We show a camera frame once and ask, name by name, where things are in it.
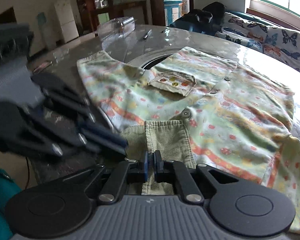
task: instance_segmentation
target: gray ribbed plate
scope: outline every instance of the gray ribbed plate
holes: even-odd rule
[[[15,235],[12,240],[29,238]],[[56,240],[239,240],[223,231],[202,207],[178,196],[126,195],[114,205],[100,206],[77,231]],[[288,240],[285,234],[269,238]]]
[[[26,63],[26,57],[19,57],[0,66],[0,101],[31,107],[43,101],[44,96],[39,86],[31,81]]]

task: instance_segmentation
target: black cable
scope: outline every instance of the black cable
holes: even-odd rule
[[[28,161],[28,158],[27,158],[27,157],[26,157],[26,161],[27,161],[27,167],[28,167],[28,181],[27,181],[27,184],[26,184],[25,189],[28,188],[28,186],[29,186],[29,181],[30,181],[30,168],[29,168],[29,161]]]

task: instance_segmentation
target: butterfly print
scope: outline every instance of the butterfly print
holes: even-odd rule
[[[280,49],[271,45],[264,45],[263,46],[266,50],[266,52],[272,52],[272,54],[276,54],[277,56],[281,56],[281,52]]]
[[[242,40],[240,40],[240,39],[231,39],[231,37],[229,36],[229,35],[226,35],[226,40],[227,41],[232,41],[232,42],[234,42],[234,43],[237,43],[237,44],[241,44],[241,41]]]
[[[250,23],[247,25],[248,28],[253,28],[259,26],[261,28],[261,30],[263,30],[265,33],[268,33],[268,29],[267,26],[261,24],[261,23]]]
[[[257,40],[257,41],[259,41],[260,43],[263,42],[263,37],[262,37],[262,36],[256,36],[256,35],[254,35],[253,33],[248,33],[247,38]]]
[[[281,51],[284,54],[286,54],[287,56],[292,57],[292,58],[294,58],[296,60],[298,60],[298,57],[300,57],[300,53],[299,52],[292,52],[291,53],[291,52],[287,51],[286,49],[281,49]]]
[[[239,25],[243,28],[244,21],[239,19],[238,17],[232,16],[231,19],[228,22],[237,24],[237,25]]]
[[[262,46],[261,46],[260,42],[251,39],[248,41],[247,47],[251,48],[253,46],[257,47],[259,50],[262,51]]]
[[[282,31],[282,35],[283,35],[283,43],[287,44],[287,42],[291,42],[293,44],[293,46],[297,46],[297,37],[298,37],[298,33],[293,33],[291,35],[291,37],[287,34],[287,32],[285,30],[281,30]]]
[[[277,38],[278,34],[273,34],[272,37],[269,37],[268,35],[266,36],[266,41],[265,43],[271,44],[272,46],[277,45]]]
[[[228,27],[223,28],[223,30],[226,31],[226,32],[235,33],[235,34],[238,34],[240,36],[245,37],[245,35],[242,32],[239,32],[237,30],[234,30],[234,29],[231,29],[231,28],[228,28]]]
[[[300,68],[298,68],[298,67],[293,67],[293,68],[294,68],[295,70],[297,70],[297,71],[300,72]]]

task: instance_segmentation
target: shirt pocket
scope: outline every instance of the shirt pocket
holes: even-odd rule
[[[196,85],[194,76],[177,71],[162,72],[148,85],[186,97]]]

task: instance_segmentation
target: white refrigerator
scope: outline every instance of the white refrigerator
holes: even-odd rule
[[[67,43],[79,37],[77,26],[75,25],[74,16],[70,0],[58,0],[54,7],[61,26],[61,32],[64,43]]]

